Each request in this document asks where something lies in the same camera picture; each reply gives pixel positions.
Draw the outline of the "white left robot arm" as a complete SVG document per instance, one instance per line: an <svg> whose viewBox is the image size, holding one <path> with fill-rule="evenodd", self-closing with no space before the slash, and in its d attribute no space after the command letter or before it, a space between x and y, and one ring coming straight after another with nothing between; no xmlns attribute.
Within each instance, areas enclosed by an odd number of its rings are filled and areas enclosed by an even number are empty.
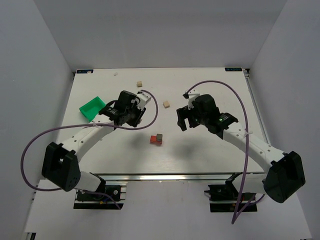
<svg viewBox="0 0 320 240"><path fill-rule="evenodd" d="M42 176L66 192L73 189L103 192L105 180L80 170L82 157L117 126L137 127L150 100L151 97L141 91L136 94L121 91L117 100L99 110L90 126L61 143L52 142L46 147Z"/></svg>

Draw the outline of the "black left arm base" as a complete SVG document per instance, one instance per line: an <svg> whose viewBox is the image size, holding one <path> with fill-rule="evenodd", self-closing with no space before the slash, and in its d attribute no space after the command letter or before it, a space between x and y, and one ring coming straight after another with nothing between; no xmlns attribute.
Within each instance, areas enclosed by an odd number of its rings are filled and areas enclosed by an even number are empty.
<svg viewBox="0 0 320 240"><path fill-rule="evenodd" d="M126 182L104 180L105 186L96 192L77 189L73 208L75 210L121 210L127 193Z"/></svg>

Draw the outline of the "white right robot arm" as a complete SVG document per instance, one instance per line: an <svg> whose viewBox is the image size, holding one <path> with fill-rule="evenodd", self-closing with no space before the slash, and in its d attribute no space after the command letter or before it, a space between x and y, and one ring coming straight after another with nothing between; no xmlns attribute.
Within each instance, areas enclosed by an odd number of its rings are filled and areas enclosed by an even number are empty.
<svg viewBox="0 0 320 240"><path fill-rule="evenodd" d="M277 203L285 202L305 183L302 159L294 151L285 153L253 134L248 134L238 119L221 113L214 98L198 92L185 93L188 104L177 109L177 124L182 131L188 127L205 126L222 140L234 145L262 169L261 174L248 174L242 182L242 174L235 173L225 182L226 190L233 195L243 193L266 194Z"/></svg>

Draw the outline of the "green plastic tray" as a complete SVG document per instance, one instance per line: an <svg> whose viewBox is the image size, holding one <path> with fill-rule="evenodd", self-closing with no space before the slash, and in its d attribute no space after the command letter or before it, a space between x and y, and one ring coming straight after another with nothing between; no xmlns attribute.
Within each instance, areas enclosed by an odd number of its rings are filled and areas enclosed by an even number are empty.
<svg viewBox="0 0 320 240"><path fill-rule="evenodd" d="M98 96L96 96L81 106L79 111L89 122L91 122L99 113L99 111L105 107L105 105L106 104Z"/></svg>

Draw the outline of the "wood cube with red square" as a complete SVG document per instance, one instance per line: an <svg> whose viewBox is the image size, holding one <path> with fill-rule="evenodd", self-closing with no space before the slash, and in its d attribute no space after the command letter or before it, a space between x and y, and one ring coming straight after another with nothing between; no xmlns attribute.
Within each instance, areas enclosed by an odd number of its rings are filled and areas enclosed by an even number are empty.
<svg viewBox="0 0 320 240"><path fill-rule="evenodd" d="M137 86L138 88L141 88L141 87L143 86L143 83L142 83L141 81L137 81L137 82L136 82L136 86Z"/></svg>

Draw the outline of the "dark olive cube block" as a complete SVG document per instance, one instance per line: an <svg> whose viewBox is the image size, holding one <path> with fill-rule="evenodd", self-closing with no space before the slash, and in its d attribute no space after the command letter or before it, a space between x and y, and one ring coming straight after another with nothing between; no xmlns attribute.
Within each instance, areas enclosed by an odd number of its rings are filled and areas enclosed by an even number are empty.
<svg viewBox="0 0 320 240"><path fill-rule="evenodd" d="M160 133L157 134L157 135L156 135L156 140L157 140L157 141L162 141L162 140L163 140L163 135L160 134Z"/></svg>

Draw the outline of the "red wood block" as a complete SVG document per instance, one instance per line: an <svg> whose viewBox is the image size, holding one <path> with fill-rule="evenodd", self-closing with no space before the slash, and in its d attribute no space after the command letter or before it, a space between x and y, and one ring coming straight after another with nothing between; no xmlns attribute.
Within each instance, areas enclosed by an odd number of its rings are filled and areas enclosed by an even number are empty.
<svg viewBox="0 0 320 240"><path fill-rule="evenodd" d="M152 145L162 145L163 140L162 140L162 141L157 141L157 140L156 140L156 135L151 135L149 142L150 142L150 144L152 144Z"/></svg>

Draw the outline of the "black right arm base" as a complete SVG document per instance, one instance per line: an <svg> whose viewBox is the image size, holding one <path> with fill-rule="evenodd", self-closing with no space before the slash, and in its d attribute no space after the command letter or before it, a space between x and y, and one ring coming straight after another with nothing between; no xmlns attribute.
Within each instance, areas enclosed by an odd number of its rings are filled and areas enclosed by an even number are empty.
<svg viewBox="0 0 320 240"><path fill-rule="evenodd" d="M204 194L209 198L209 206L211 213L233 213L236 208L237 198L239 192L232 185L233 181L240 177L242 180L243 173L233 173L224 184L210 184ZM244 209L244 212L257 212L258 208L253 202L256 197L253 193L242 193L238 210L245 206L245 204L253 197L249 206Z"/></svg>

